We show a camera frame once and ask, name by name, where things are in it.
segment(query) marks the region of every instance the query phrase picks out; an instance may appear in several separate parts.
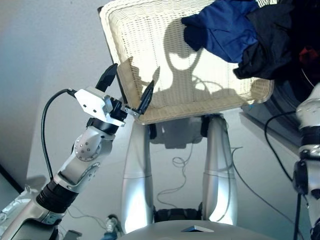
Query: black cable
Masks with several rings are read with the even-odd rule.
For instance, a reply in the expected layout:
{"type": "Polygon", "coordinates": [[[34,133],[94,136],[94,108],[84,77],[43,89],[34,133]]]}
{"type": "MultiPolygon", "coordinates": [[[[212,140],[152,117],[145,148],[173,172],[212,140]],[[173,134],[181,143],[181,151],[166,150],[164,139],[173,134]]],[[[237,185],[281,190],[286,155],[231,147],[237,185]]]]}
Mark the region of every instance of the black cable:
{"type": "MultiPolygon", "coordinates": [[[[236,174],[238,175],[238,177],[240,178],[240,180],[242,181],[242,183],[256,196],[258,197],[261,201],[263,201],[265,204],[267,204],[270,208],[272,208],[274,211],[276,211],[278,214],[280,214],[281,216],[283,216],[286,220],[288,220],[291,224],[296,225],[287,215],[285,215],[284,213],[282,213],[280,210],[278,210],[277,208],[275,208],[273,205],[271,205],[269,202],[267,202],[262,196],[260,196],[258,193],[256,193],[248,184],[247,182],[242,178],[242,176],[240,175],[240,173],[238,172],[238,169],[236,168],[235,162],[234,162],[234,153],[236,150],[241,149],[242,147],[237,147],[232,151],[232,165],[233,168],[236,172],[236,174]]],[[[299,234],[300,238],[302,240],[305,240],[304,236],[302,235],[299,226],[297,229],[297,233],[299,234]]]]}
{"type": "Polygon", "coordinates": [[[52,173],[52,168],[51,168],[51,164],[50,164],[50,160],[49,160],[49,156],[48,156],[48,152],[47,152],[47,146],[46,146],[46,139],[45,139],[45,123],[46,123],[46,116],[47,116],[47,111],[48,108],[50,106],[50,104],[61,94],[64,93],[68,93],[69,95],[71,95],[72,97],[75,96],[76,91],[73,89],[63,89],[58,91],[55,95],[53,95],[48,102],[45,104],[43,112],[42,112],[42,118],[41,118],[41,144],[42,144],[42,150],[43,150],[43,154],[44,154],[44,159],[45,159],[45,163],[46,163],[46,167],[48,169],[49,172],[49,177],[50,180],[52,180],[54,178],[54,175],[52,173]]]}
{"type": "Polygon", "coordinates": [[[296,199],[296,210],[295,210],[295,223],[294,223],[293,240],[297,240],[298,239],[300,208],[301,208],[301,194],[298,194],[297,199],[296,199]]]}
{"type": "Polygon", "coordinates": [[[268,129],[268,125],[269,123],[273,120],[273,119],[276,119],[278,117],[281,117],[281,116],[284,116],[284,115],[290,115],[290,114],[294,114],[296,111],[289,111],[289,112],[285,112],[285,113],[281,113],[281,114],[278,114],[278,115],[275,115],[273,117],[271,117],[268,121],[266,121],[265,125],[264,125],[264,137],[265,137],[265,140],[266,142],[268,143],[269,147],[271,148],[275,158],[277,159],[278,163],[280,164],[280,167],[282,168],[284,174],[286,175],[286,177],[290,180],[290,182],[293,181],[292,177],[289,175],[289,173],[287,172],[287,170],[285,169],[283,163],[281,162],[278,154],[276,153],[275,149],[272,147],[270,141],[269,141],[269,138],[268,138],[268,135],[267,135],[267,129],[268,129]]]}

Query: wicker basket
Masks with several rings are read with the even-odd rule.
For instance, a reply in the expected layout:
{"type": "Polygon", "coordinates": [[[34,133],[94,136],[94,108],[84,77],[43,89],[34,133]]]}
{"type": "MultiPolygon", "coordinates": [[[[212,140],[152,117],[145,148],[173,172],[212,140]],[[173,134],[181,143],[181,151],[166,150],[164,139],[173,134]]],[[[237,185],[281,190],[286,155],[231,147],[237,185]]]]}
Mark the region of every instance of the wicker basket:
{"type": "Polygon", "coordinates": [[[227,63],[205,49],[194,52],[184,41],[181,18],[198,13],[212,0],[115,0],[100,12],[110,54],[128,104],[137,107],[154,79],[151,104],[142,124],[216,113],[265,102],[273,81],[233,74],[227,63]]]}

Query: black cloth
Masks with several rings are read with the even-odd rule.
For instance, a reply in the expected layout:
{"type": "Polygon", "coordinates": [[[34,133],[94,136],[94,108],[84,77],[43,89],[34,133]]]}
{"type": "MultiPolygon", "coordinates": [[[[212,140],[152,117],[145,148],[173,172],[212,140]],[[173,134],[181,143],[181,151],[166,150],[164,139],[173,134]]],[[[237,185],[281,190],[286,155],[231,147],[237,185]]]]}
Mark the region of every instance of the black cloth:
{"type": "Polygon", "coordinates": [[[290,36],[293,9],[292,4],[272,4],[246,15],[255,28],[258,42],[243,52],[242,62],[233,70],[237,78],[273,80],[286,74],[293,62],[290,36]]]}

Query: white wall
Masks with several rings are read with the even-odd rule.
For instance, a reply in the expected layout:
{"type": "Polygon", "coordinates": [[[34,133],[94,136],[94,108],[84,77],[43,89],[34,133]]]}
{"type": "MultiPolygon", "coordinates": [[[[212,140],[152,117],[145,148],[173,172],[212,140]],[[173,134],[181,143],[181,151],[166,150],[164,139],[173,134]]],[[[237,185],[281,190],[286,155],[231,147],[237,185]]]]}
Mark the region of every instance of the white wall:
{"type": "MultiPolygon", "coordinates": [[[[107,0],[2,0],[0,3],[0,163],[23,185],[28,177],[45,175],[41,149],[40,122],[47,100],[64,88],[80,89],[94,85],[112,63],[97,8],[107,0]]],[[[108,91],[120,97],[116,82],[108,91]]],[[[241,123],[239,110],[228,111],[231,146],[243,146],[235,162],[248,183],[263,197],[294,219],[296,195],[284,177],[267,145],[241,123]]],[[[68,96],[59,97],[50,107],[46,140],[53,171],[67,159],[88,116],[68,96]]],[[[113,151],[91,185],[74,205],[85,213],[105,218],[120,214],[121,179],[132,118],[117,133],[113,151]]],[[[167,150],[152,145],[154,195],[179,185],[183,179],[173,168],[172,157],[188,156],[186,149],[167,150]]],[[[182,208],[197,208],[201,201],[202,172],[206,140],[195,145],[187,167],[186,186],[167,200],[182,208]]],[[[294,159],[286,155],[288,169],[294,159]]],[[[292,238],[293,226],[249,193],[238,181],[238,224],[277,239],[292,238]]],[[[157,208],[165,208],[154,201],[157,208]]],[[[78,216],[74,208],[71,212],[78,216]]],[[[104,230],[88,218],[66,216],[62,226],[83,233],[83,239],[100,239],[104,230]]],[[[301,228],[308,236],[309,220],[302,212],[301,228]]]]}

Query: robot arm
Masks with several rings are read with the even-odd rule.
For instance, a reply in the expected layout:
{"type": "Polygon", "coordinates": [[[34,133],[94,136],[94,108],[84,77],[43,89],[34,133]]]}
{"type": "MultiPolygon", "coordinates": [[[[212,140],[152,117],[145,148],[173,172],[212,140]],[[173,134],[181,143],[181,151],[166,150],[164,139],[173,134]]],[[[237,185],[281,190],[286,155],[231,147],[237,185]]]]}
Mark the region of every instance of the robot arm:
{"type": "Polygon", "coordinates": [[[95,88],[88,87],[74,94],[82,109],[94,118],[89,119],[86,130],[76,139],[71,156],[11,223],[1,239],[56,239],[53,236],[57,225],[110,154],[115,133],[124,126],[124,119],[128,114],[134,117],[144,114],[152,98],[154,81],[144,91],[140,106],[130,108],[105,94],[116,75],[117,66],[109,67],[95,88]]]}
{"type": "Polygon", "coordinates": [[[295,164],[293,186],[308,201],[311,240],[320,240],[320,83],[296,109],[302,133],[300,161],[295,164]]]}

